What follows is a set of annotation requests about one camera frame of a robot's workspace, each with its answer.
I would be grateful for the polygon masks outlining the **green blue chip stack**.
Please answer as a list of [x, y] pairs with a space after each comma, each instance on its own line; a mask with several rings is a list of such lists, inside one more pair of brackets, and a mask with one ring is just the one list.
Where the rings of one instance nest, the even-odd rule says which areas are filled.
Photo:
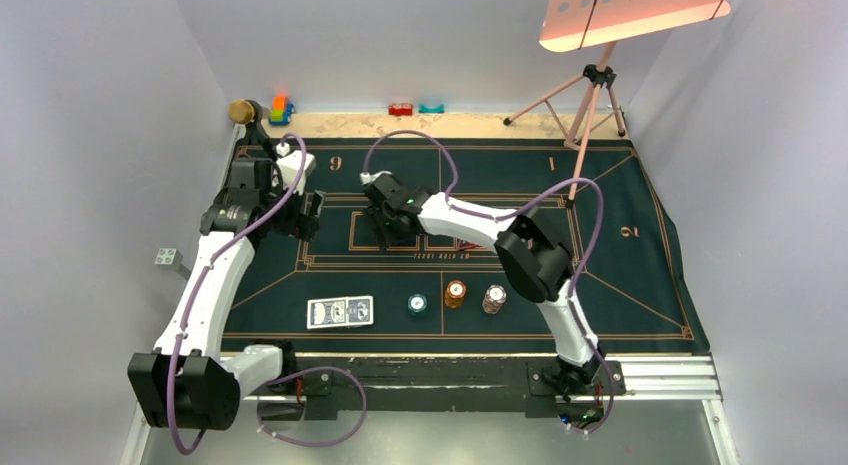
[[412, 316], [423, 316], [428, 312], [428, 300], [422, 294], [412, 294], [407, 300], [407, 309]]

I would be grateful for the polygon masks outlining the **orange red chip stack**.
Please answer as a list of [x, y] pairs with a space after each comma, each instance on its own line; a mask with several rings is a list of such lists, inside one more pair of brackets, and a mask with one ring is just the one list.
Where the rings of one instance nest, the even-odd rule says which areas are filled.
[[460, 280], [453, 280], [449, 282], [446, 285], [444, 292], [445, 306], [452, 309], [461, 307], [463, 305], [466, 293], [467, 287], [464, 282]]

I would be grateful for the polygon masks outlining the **peach blue chip stack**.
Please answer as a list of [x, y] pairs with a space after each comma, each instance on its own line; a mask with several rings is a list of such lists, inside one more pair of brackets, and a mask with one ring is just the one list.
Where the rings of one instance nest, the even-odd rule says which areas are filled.
[[506, 300], [507, 294], [503, 286], [497, 284], [490, 285], [484, 294], [482, 309], [487, 314], [497, 314], [506, 303]]

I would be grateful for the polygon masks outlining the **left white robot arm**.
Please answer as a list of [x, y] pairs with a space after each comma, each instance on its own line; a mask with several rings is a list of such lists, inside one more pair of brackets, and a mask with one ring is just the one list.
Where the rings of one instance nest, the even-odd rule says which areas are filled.
[[147, 422], [166, 428], [226, 430], [241, 400], [266, 386], [284, 394], [298, 367], [282, 345], [249, 345], [222, 360], [225, 323], [236, 291], [267, 234], [310, 241], [318, 230], [322, 193], [302, 210], [311, 154], [272, 161], [236, 159], [230, 181], [201, 217], [198, 253], [177, 309], [152, 351], [136, 353], [128, 378]]

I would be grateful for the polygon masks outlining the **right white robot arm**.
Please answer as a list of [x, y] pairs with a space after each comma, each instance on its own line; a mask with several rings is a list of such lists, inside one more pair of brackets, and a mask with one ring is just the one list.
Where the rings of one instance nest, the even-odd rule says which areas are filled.
[[576, 291], [583, 269], [572, 265], [564, 232], [537, 201], [518, 210], [498, 209], [409, 188], [388, 171], [363, 172], [359, 179], [369, 201], [365, 219], [379, 247], [444, 236], [494, 252], [512, 290], [539, 308], [564, 384], [584, 392], [599, 381], [603, 355]]

